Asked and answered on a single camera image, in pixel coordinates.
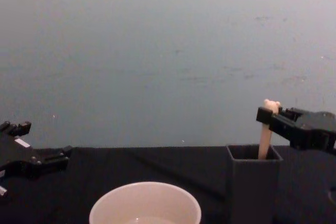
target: wooden stick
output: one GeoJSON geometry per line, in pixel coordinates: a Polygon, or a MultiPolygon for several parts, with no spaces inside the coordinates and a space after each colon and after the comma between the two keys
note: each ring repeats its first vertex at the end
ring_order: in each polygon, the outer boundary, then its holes
{"type": "MultiPolygon", "coordinates": [[[[280,102],[270,101],[268,99],[264,101],[264,107],[272,110],[274,114],[279,113],[280,106],[280,102]]],[[[269,125],[263,124],[262,126],[263,127],[261,129],[258,159],[266,159],[272,137],[272,131],[269,130],[269,125]]]]}

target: white bowl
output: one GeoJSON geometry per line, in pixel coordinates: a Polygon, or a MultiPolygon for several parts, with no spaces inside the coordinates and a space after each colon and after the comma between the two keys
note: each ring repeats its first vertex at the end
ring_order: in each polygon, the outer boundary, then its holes
{"type": "Polygon", "coordinates": [[[90,224],[200,224],[201,208],[187,191],[141,182],[119,187],[93,206],[90,224]]]}

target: gray wall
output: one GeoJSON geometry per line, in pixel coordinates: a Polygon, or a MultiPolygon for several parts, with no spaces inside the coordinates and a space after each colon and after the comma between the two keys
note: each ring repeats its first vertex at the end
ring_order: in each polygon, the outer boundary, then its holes
{"type": "Polygon", "coordinates": [[[0,120],[35,147],[256,143],[265,98],[336,113],[336,0],[0,1],[0,120]]]}

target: black tablecloth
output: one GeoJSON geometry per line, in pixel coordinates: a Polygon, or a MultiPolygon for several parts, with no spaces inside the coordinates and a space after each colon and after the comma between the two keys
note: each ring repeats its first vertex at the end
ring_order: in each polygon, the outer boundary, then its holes
{"type": "MultiPolygon", "coordinates": [[[[336,223],[336,207],[328,200],[330,187],[336,186],[336,157],[287,146],[276,149],[283,163],[274,223],[336,223]]],[[[186,189],[201,206],[202,224],[225,223],[224,147],[74,148],[65,172],[37,180],[5,180],[2,186],[10,197],[0,203],[0,218],[11,216],[17,219],[14,223],[88,223],[102,195],[143,181],[186,189]]]]}

